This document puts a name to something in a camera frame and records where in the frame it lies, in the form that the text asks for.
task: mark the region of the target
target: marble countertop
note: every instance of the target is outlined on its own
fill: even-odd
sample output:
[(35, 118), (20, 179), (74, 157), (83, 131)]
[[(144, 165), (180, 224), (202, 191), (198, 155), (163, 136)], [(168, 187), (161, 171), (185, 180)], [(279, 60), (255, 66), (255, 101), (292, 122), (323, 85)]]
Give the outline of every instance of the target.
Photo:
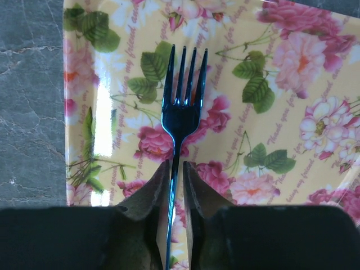
[[(360, 17), (360, 0), (300, 0)], [(62, 0), (0, 0), (0, 207), (65, 205)]]

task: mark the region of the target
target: pink rose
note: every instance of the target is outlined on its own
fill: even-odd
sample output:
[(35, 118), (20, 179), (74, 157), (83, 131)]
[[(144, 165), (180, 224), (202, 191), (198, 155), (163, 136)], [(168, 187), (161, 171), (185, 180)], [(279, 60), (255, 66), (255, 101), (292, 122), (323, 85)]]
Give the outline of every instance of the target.
[(189, 270), (189, 261), (182, 260), (180, 262), (177, 262), (172, 266), (171, 270)]
[(339, 157), (349, 165), (360, 165), (360, 127), (349, 128), (347, 138), (340, 141)]
[(169, 16), (170, 30), (174, 32), (184, 22), (184, 16), (174, 12), (173, 16)]
[(123, 195), (125, 198), (129, 197), (130, 195), (134, 194), (139, 188), (145, 185), (146, 181), (136, 179), (130, 183), (125, 183), (123, 181), (117, 181), (116, 184), (119, 186), (120, 189), (123, 190)]
[(300, 123), (300, 137), (304, 148), (316, 153), (334, 152), (339, 142), (347, 138), (347, 125), (353, 118), (350, 106), (337, 97), (318, 98), (307, 106)]
[(66, 197), (68, 206), (89, 206), (92, 188), (86, 183), (77, 187), (66, 184)]
[(274, 23), (276, 28), (302, 31), (312, 25), (319, 25), (321, 18), (329, 13), (286, 0), (269, 0), (263, 2), (263, 10), (257, 16), (263, 23)]
[(241, 175), (230, 184), (232, 198), (239, 205), (255, 205), (271, 198), (276, 193), (273, 177), (264, 174), (258, 177), (254, 172)]
[(343, 65), (343, 59), (336, 53), (348, 53), (355, 44), (354, 35), (324, 36), (320, 40), (326, 41), (324, 68), (328, 72), (335, 72)]
[(274, 52), (273, 64), (280, 69), (276, 84), (286, 91), (294, 91), (300, 98), (307, 98), (307, 89), (319, 76), (325, 62), (325, 48), (325, 42), (317, 36), (291, 33)]
[(208, 127), (204, 120), (200, 120), (199, 127), (193, 134), (190, 134), (184, 141), (184, 146), (191, 145), (193, 143), (199, 142), (205, 138), (206, 132), (208, 131)]
[(65, 99), (65, 117), (70, 117), (75, 114), (78, 109), (77, 103), (72, 99)]
[(327, 193), (327, 190), (325, 188), (321, 190), (317, 190), (311, 195), (309, 195), (309, 200), (314, 204), (319, 204), (322, 202), (328, 202), (331, 199), (331, 194)]
[[(162, 162), (173, 157), (173, 139), (163, 129), (161, 124), (156, 125), (155, 128), (141, 127), (137, 137), (140, 138), (139, 150), (134, 154), (134, 158), (138, 159), (144, 155), (153, 161)], [(186, 146), (182, 147), (181, 155), (189, 155), (189, 150)]]
[(219, 133), (226, 128), (230, 120), (230, 114), (224, 112), (230, 107), (230, 101), (225, 95), (221, 95), (214, 100), (213, 107), (208, 111), (209, 116), (206, 119), (208, 128)]
[(230, 183), (228, 175), (222, 171), (223, 165), (218, 161), (210, 161), (208, 164), (200, 163), (196, 166), (197, 173), (210, 187), (219, 194), (225, 195)]
[(325, 152), (325, 151), (322, 151), (320, 156), (319, 156), (319, 159), (320, 160), (324, 160), (324, 159), (328, 159), (330, 156), (332, 156), (334, 153), (333, 152)]
[(76, 50), (70, 40), (64, 39), (64, 81), (66, 98), (81, 95), (95, 77), (94, 61), (87, 47)]

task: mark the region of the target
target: fork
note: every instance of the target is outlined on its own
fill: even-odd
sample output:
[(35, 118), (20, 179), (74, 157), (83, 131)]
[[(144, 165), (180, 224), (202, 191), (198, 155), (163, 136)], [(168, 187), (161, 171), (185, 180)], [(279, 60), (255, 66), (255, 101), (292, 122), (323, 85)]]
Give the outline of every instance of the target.
[(170, 245), (172, 236), (174, 204), (177, 187), (177, 175), (179, 168), (180, 152), (183, 141), (187, 136), (193, 133), (199, 127), (201, 108), (203, 107), (204, 89), (206, 81), (206, 66), (208, 61), (208, 50), (205, 50), (200, 68), (199, 80), (196, 86), (195, 97), (192, 100), (192, 80), (194, 76), (196, 48), (193, 49), (189, 75), (187, 78), (187, 87), (185, 97), (182, 102), (182, 88), (185, 72), (186, 47), (184, 46), (181, 65), (178, 77), (178, 85), (173, 101), (173, 77), (174, 77), (174, 59), (175, 45), (173, 45), (169, 65), (166, 72), (163, 103), (161, 110), (161, 124), (164, 130), (169, 133), (174, 142), (174, 157), (172, 164), (170, 189), (168, 195), (168, 227), (166, 232), (166, 264), (165, 269), (170, 268)]

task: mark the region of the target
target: floral pattern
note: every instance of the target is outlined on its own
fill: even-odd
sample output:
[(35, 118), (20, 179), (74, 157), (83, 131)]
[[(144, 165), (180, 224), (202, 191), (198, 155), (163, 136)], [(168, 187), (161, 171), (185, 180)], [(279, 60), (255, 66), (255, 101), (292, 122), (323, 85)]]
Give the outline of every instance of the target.
[(308, 199), (308, 204), (340, 207), (349, 214), (356, 224), (360, 224), (360, 186), (354, 190), (345, 188), (328, 191), (323, 188), (309, 195)]
[(175, 31), (190, 20), (204, 18), (222, 21), (228, 0), (162, 0), (170, 5), (171, 11), (164, 14), (169, 20), (171, 31)]
[(312, 106), (307, 106), (305, 117), (300, 123), (300, 137), (304, 140), (304, 148), (314, 149), (319, 159), (331, 157), (337, 149), (339, 158), (344, 162), (340, 173), (352, 165), (360, 164), (360, 116), (355, 116), (351, 104), (337, 97), (318, 98)]
[[(199, 176), (238, 205), (333, 205), (360, 224), (359, 22), (285, 0), (101, 3), (64, 4), (69, 206), (117, 204), (172, 158), (161, 97), (172, 44), (176, 71), (185, 44), (209, 48), (200, 125), (181, 153)], [(185, 235), (179, 195), (171, 269), (189, 269)]]

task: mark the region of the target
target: plate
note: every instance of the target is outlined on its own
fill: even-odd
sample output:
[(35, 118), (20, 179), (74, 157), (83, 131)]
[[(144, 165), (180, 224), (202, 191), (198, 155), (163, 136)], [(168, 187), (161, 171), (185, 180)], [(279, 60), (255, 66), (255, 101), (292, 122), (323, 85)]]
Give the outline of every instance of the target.
[[(239, 205), (334, 205), (359, 223), (359, 29), (283, 0), (66, 0), (68, 205), (115, 205), (172, 157), (160, 101), (176, 44), (178, 58), (197, 47), (198, 65), (209, 50), (182, 149), (205, 182)], [(180, 184), (174, 269), (188, 265), (182, 198)]]

